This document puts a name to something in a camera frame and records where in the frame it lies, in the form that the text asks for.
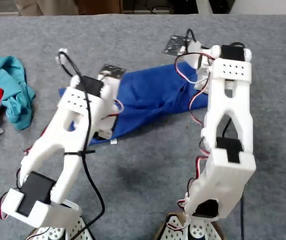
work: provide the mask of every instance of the black cable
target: black cable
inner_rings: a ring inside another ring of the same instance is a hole
[[[225,133],[227,132],[231,122],[232,122],[232,118],[229,118],[229,120],[227,121],[227,123],[226,123],[226,125],[225,125],[225,127],[223,129],[222,138],[225,138]]]
[[[134,12],[135,12],[135,5],[136,5],[136,0],[133,0],[132,14],[134,14]]]
[[[151,12],[151,14],[156,14],[155,12],[153,12],[152,9],[149,8],[149,6],[148,6],[148,1],[149,1],[149,0],[145,0],[145,2],[144,2],[144,5],[145,5],[146,9],[149,10],[149,11]]]
[[[88,147],[88,142],[89,142],[89,137],[90,137],[90,130],[91,130],[91,108],[90,108],[90,101],[89,101],[89,96],[88,93],[86,92],[86,84],[84,81],[84,78],[79,70],[79,68],[76,66],[76,64],[72,61],[72,59],[69,57],[69,55],[67,55],[65,52],[60,51],[58,53],[58,60],[60,65],[63,67],[63,64],[61,64],[61,55],[64,55],[66,57],[66,59],[68,60],[69,64],[72,66],[72,68],[74,69],[74,71],[76,72],[76,74],[79,77],[80,83],[83,85],[83,89],[84,89],[84,95],[85,95],[85,101],[86,101],[86,106],[87,106],[87,116],[88,116],[88,127],[87,127],[87,131],[86,131],[86,136],[85,136],[85,141],[84,141],[84,146],[83,146],[83,151],[79,151],[76,152],[76,155],[80,155],[82,158],[82,163],[83,163],[83,168],[85,171],[85,174],[87,176],[87,179],[89,181],[89,183],[91,184],[91,186],[93,187],[99,201],[102,207],[101,212],[93,219],[91,220],[89,223],[87,223],[82,229],[80,229],[70,240],[75,240],[85,229],[88,229],[93,223],[95,223],[105,212],[105,204],[102,198],[102,195],[100,193],[100,191],[98,190],[97,186],[95,185],[95,183],[93,182],[93,179],[91,178],[91,175],[89,173],[89,169],[87,166],[87,162],[86,162],[86,154],[87,153],[91,153],[91,151],[87,151],[87,147]]]
[[[186,30],[186,33],[185,33],[185,38],[184,38],[184,46],[185,46],[185,52],[188,54],[189,53],[189,51],[188,51],[188,39],[189,39],[189,35],[191,34],[191,36],[192,36],[192,40],[196,43],[197,42],[197,40],[196,40],[196,38],[195,38],[195,36],[194,36],[194,32],[193,32],[193,30],[191,29],[191,28],[188,28],[187,30]]]
[[[244,240],[244,194],[240,201],[241,240]]]
[[[242,48],[245,49],[244,43],[239,42],[239,41],[232,42],[230,45],[232,45],[232,46],[241,46]]]

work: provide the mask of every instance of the metal bracket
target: metal bracket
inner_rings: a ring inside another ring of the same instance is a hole
[[[111,78],[121,80],[125,72],[125,68],[105,64],[99,72],[99,75],[109,76]]]
[[[179,56],[186,52],[185,36],[172,35],[163,51],[164,54],[171,56]],[[191,42],[191,38],[187,38],[187,46]]]

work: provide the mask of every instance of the red and white wire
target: red and white wire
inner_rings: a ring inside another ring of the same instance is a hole
[[[114,101],[119,104],[120,109],[119,109],[118,113],[110,114],[110,115],[108,115],[108,117],[118,116],[119,114],[121,114],[121,113],[124,111],[124,105],[123,105],[123,103],[122,103],[120,100],[118,100],[118,99],[114,99]]]
[[[2,203],[3,203],[3,200],[4,198],[7,196],[8,192],[4,193],[1,197],[0,197],[0,219],[1,220],[5,220],[8,218],[8,215],[7,214],[4,214],[3,215],[3,212],[2,212]]]
[[[169,229],[171,229],[171,230],[173,230],[173,231],[183,231],[184,229],[186,229],[188,226],[189,226],[189,224],[190,224],[190,222],[189,221],[186,221],[186,223],[185,223],[185,225],[184,226],[182,226],[182,227],[177,227],[177,226],[174,226],[173,224],[171,224],[171,223],[166,223],[166,226],[169,228]]]
[[[174,62],[174,67],[175,67],[175,70],[178,73],[178,75],[180,75],[183,79],[188,81],[190,84],[197,84],[198,81],[195,81],[195,82],[191,81],[184,73],[182,73],[180,71],[179,66],[178,66],[178,62],[179,62],[180,58],[182,58],[184,56],[187,56],[187,55],[193,55],[193,54],[199,54],[199,55],[205,56],[205,57],[207,57],[208,59],[211,59],[211,60],[215,60],[215,58],[210,56],[210,55],[208,55],[208,54],[206,54],[206,53],[204,53],[204,52],[188,52],[188,53],[184,53],[184,54],[179,55],[179,56],[176,57],[175,62]]]
[[[203,141],[204,141],[204,137],[202,137],[202,138],[201,138],[201,141],[199,141],[198,148],[199,148],[199,150],[200,150],[204,155],[209,156],[209,155],[210,155],[210,152],[207,151],[206,149],[204,149],[204,148],[202,147]]]
[[[184,209],[184,204],[185,204],[185,200],[184,199],[180,199],[176,202],[176,204],[181,208]]]
[[[200,161],[201,160],[207,160],[207,156],[197,156],[195,160],[195,170],[196,170],[196,176],[195,178],[198,179],[200,176]]]
[[[28,236],[25,240],[31,240],[31,239],[33,239],[34,237],[41,236],[41,235],[45,234],[47,231],[49,231],[49,230],[50,230],[50,227],[48,227],[48,229],[47,229],[46,231],[42,232],[42,233],[33,234],[33,235]]]
[[[194,120],[194,122],[196,122],[197,124],[199,124],[201,127],[203,127],[203,122],[202,122],[201,120],[197,119],[197,118],[193,115],[191,108],[192,108],[192,104],[193,104],[194,100],[195,100],[198,96],[200,96],[200,95],[205,91],[205,89],[207,88],[207,86],[208,86],[208,84],[209,84],[209,78],[210,78],[210,74],[208,74],[208,77],[207,77],[207,79],[206,79],[205,85],[200,89],[200,91],[198,91],[196,94],[194,94],[194,96],[191,98],[191,100],[190,100],[189,103],[188,103],[188,111],[189,111],[189,113],[191,114],[192,119]]]

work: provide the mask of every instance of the black cable on floor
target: black cable on floor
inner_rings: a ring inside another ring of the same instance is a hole
[[[241,240],[244,240],[244,194],[240,200],[240,224],[241,224]]]
[[[104,201],[103,201],[103,198],[102,198],[102,195],[100,193],[100,191],[98,190],[97,186],[95,185],[95,183],[93,182],[93,179],[89,173],[89,169],[88,169],[88,166],[87,166],[87,162],[86,162],[86,154],[89,154],[89,153],[92,153],[93,151],[87,151],[87,148],[88,148],[88,142],[89,142],[89,137],[90,137],[90,131],[91,131],[91,124],[92,124],[92,119],[91,119],[91,106],[90,106],[90,101],[89,101],[89,96],[88,96],[88,93],[86,91],[86,84],[85,84],[85,81],[84,81],[84,78],[79,70],[79,68],[76,66],[76,64],[72,61],[72,59],[70,58],[70,56],[68,54],[66,54],[64,51],[60,51],[58,53],[58,60],[59,60],[59,63],[60,65],[63,67],[64,71],[69,75],[71,76],[72,74],[65,68],[65,66],[61,63],[61,55],[65,56],[67,61],[69,62],[69,64],[73,67],[74,71],[76,72],[76,74],[78,75],[79,77],[79,81],[80,81],[80,84],[82,84],[83,86],[83,89],[84,89],[84,95],[85,95],[85,101],[86,101],[86,106],[87,106],[87,116],[88,116],[88,127],[87,127],[87,131],[86,131],[86,135],[85,135],[85,141],[84,141],[84,146],[83,146],[83,150],[82,151],[79,151],[79,152],[67,152],[66,154],[76,154],[76,155],[79,155],[81,156],[82,158],[82,163],[83,163],[83,168],[84,168],[84,171],[85,171],[85,174],[87,176],[87,179],[89,181],[89,183],[91,184],[91,186],[93,187],[99,201],[100,201],[100,204],[101,204],[101,207],[102,207],[102,210],[101,212],[93,219],[91,220],[89,223],[87,223],[83,228],[81,228],[70,240],[75,240],[85,229],[88,229],[89,232],[90,229],[89,227],[95,223],[100,217],[102,217],[102,215],[104,214],[105,212],[105,204],[104,204]]]
[[[224,130],[222,132],[222,138],[225,138],[225,133],[227,132],[229,126],[231,125],[232,118],[230,117],[227,121]],[[240,228],[241,228],[241,240],[244,240],[244,193],[240,199]]]

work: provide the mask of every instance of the gray felt surface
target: gray felt surface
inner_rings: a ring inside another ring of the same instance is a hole
[[[286,16],[97,15],[0,18],[0,56],[17,56],[35,90],[34,119],[16,131],[0,119],[0,195],[15,186],[15,172],[30,146],[56,111],[58,88],[67,75],[55,63],[58,48],[69,48],[84,74],[95,77],[103,64],[130,71],[171,64],[164,55],[170,35],[192,28],[201,43],[240,41],[252,50],[251,114],[257,171],[245,190],[246,239],[286,239]],[[205,109],[196,111],[204,116]],[[224,122],[218,128],[220,133]],[[100,144],[88,157],[89,170],[106,202],[106,214],[92,227],[98,240],[152,239],[166,214],[177,210],[194,161],[200,154],[200,127],[189,114],[158,119],[119,139]],[[41,173],[57,178],[62,152]],[[69,199],[85,220],[100,210],[81,170]],[[227,239],[240,239],[239,206],[219,221]],[[16,219],[0,221],[0,240],[24,239],[32,228]]]

